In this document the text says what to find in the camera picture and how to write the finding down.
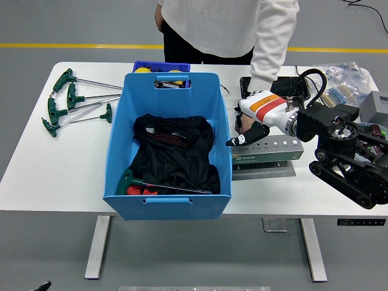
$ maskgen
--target green t-handle wrench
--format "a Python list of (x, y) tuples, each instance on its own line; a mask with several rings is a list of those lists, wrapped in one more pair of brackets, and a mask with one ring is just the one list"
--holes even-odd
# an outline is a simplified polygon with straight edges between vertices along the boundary
[(111, 95), (99, 95), (99, 96), (76, 96), (75, 95), (75, 84), (71, 83), (67, 89), (67, 109), (75, 108), (75, 105), (78, 102), (84, 102), (86, 99), (97, 99), (97, 98), (111, 98), (121, 96), (121, 94), (111, 94)]
[(118, 184), (117, 189), (116, 189), (116, 195), (126, 195), (127, 189), (131, 185), (155, 187), (155, 188), (162, 188), (162, 189), (171, 189), (171, 190), (178, 190), (178, 191), (187, 192), (187, 193), (194, 193), (194, 194), (213, 194), (211, 191), (205, 191), (205, 190), (179, 188), (179, 187), (175, 187), (175, 186), (166, 186), (166, 185), (160, 185), (160, 184), (146, 183), (141, 179), (136, 179), (133, 176), (133, 172), (131, 169), (126, 169), (120, 178), (119, 184)]
[(79, 118), (81, 117), (82, 115), (85, 115), (85, 114), (88, 114), (89, 112), (92, 112), (93, 110), (96, 110), (98, 107), (102, 106), (102, 104), (98, 104), (97, 106), (94, 106), (92, 108), (90, 108), (89, 110), (86, 110), (64, 122), (62, 122), (61, 124), (53, 124), (51, 125), (46, 119), (42, 118), (42, 122), (43, 122), (43, 125), (44, 127), (47, 129), (47, 131), (55, 138), (56, 137), (56, 131), (58, 129), (60, 129), (62, 127), (62, 125), (66, 124), (66, 123), (69, 123), (71, 121), (73, 121), (74, 119), (76, 118)]
[(59, 122), (59, 118), (60, 117), (68, 115), (71, 112), (74, 112), (74, 111), (77, 111), (77, 110), (81, 110), (81, 109), (84, 109), (86, 107), (94, 106), (94, 105), (97, 105), (97, 104), (103, 104), (103, 103), (107, 103), (107, 102), (112, 102), (112, 101), (115, 101), (115, 100), (118, 100), (118, 99), (120, 99), (120, 96), (114, 97), (114, 98), (105, 99), (105, 100), (101, 100), (101, 101), (90, 103), (90, 104), (86, 104), (86, 105), (79, 106), (79, 107), (75, 107), (75, 108), (70, 109), (70, 110), (69, 109), (58, 110), (56, 108), (55, 99), (52, 98), (52, 97), (49, 97), (48, 101), (47, 101), (48, 117), (50, 118), (50, 122), (51, 122), (52, 125), (57, 125), (58, 122)]
[(83, 121), (88, 121), (88, 120), (95, 120), (95, 119), (106, 119), (108, 123), (112, 123), (112, 107), (110, 103), (107, 104), (107, 111), (105, 114), (101, 114), (98, 117), (92, 117), (92, 118), (87, 118), (87, 119), (81, 119), (81, 120), (74, 120), (71, 121), (70, 123), (78, 123), (78, 122), (83, 122)]
[(121, 91), (123, 90), (123, 87), (120, 87), (120, 86), (115, 86), (115, 85), (110, 85), (110, 84), (105, 84), (105, 83), (100, 83), (100, 82), (95, 82), (95, 81), (89, 81), (89, 80), (85, 80), (85, 79), (79, 79), (79, 78), (73, 76), (73, 70), (71, 68), (69, 68), (56, 81), (56, 83), (53, 87), (53, 91), (50, 94), (50, 96), (52, 96), (54, 93), (58, 93), (63, 88), (63, 86), (68, 82), (84, 82), (84, 83), (97, 85), (100, 87), (117, 89), (117, 90), (121, 90)]

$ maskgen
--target blue plastic bin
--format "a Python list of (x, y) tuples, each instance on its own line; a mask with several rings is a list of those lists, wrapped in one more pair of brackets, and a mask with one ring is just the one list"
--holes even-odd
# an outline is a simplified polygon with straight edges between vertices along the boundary
[(169, 72), (171, 70), (190, 71), (190, 64), (185, 63), (136, 61), (133, 65), (132, 73), (141, 67), (151, 67), (151, 72), (156, 72), (156, 70), (161, 70), (162, 72)]
[[(190, 80), (191, 88), (156, 89), (154, 81)], [(139, 145), (133, 139), (137, 117), (203, 116), (212, 125), (215, 143), (209, 161), (219, 172), (217, 195), (117, 195), (120, 177), (134, 159)], [(215, 219), (232, 197), (231, 149), (226, 107), (218, 75), (214, 73), (130, 73), (125, 77), (110, 136), (105, 169), (106, 201), (125, 220)]]

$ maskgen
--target black cloth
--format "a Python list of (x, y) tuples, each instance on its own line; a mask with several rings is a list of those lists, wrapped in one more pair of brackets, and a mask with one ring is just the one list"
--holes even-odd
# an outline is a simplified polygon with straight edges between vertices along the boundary
[(250, 65), (253, 49), (244, 56), (237, 58), (222, 58), (203, 53), (185, 41), (171, 26), (163, 23), (164, 60), (165, 62), (183, 62), (187, 64), (210, 65)]
[(209, 162), (215, 137), (204, 117), (162, 118), (146, 114), (136, 119), (134, 129), (133, 137), (140, 144), (130, 165), (135, 178), (151, 184), (220, 193), (218, 170)]

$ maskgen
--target black cable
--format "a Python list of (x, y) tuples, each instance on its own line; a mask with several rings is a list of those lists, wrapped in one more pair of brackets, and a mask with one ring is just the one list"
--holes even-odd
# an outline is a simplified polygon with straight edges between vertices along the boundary
[(354, 0), (354, 1), (350, 1), (350, 0), (343, 0), (344, 2), (348, 3), (348, 6), (360, 6), (360, 7), (366, 7), (366, 8), (370, 8), (374, 11), (377, 12), (378, 16), (380, 16), (380, 19), (381, 19), (381, 23), (383, 24), (383, 27), (384, 27), (384, 30), (386, 31), (386, 33), (388, 33), (388, 30), (387, 30), (387, 27), (384, 23), (384, 19), (383, 17), (381, 16), (380, 12), (376, 9), (376, 8), (373, 8), (371, 6), (368, 6), (368, 5), (363, 5), (363, 4), (356, 4), (357, 2), (361, 2), (361, 0)]
[[(313, 105), (313, 103), (318, 100), (318, 99), (321, 99), (322, 103), (327, 105), (323, 99), (321, 98), (323, 92), (325, 91), (326, 89), (326, 84), (327, 84), (327, 79), (326, 79), (326, 75), (318, 70), (318, 69), (309, 69), (307, 71), (305, 71), (304, 73), (302, 74), (299, 74), (298, 73), (298, 66), (296, 65), (295, 66), (295, 70), (296, 70), (296, 74), (299, 76), (299, 80), (296, 82), (296, 84), (294, 85), (295, 88), (298, 86), (298, 84), (304, 79), (304, 78), (307, 78), (309, 79), (310, 81), (312, 81), (314, 87), (315, 87), (315, 90), (316, 90), (316, 96), (308, 103), (307, 107), (310, 107), (311, 105)], [(312, 75), (312, 74), (318, 74), (320, 75), (321, 79), (322, 79), (322, 86), (321, 88), (318, 90), (315, 82), (313, 81), (313, 79), (311, 79), (310, 77), (307, 77), (308, 75)], [(299, 105), (299, 109), (304, 109), (304, 103), (303, 103), (304, 100), (301, 100), (301, 98), (298, 100), (298, 105)]]

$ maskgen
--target yellow ball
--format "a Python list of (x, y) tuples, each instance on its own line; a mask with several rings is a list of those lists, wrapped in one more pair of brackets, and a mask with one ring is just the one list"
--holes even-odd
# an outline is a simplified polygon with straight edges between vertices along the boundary
[(135, 70), (135, 73), (151, 73), (151, 70), (146, 67), (140, 67)]

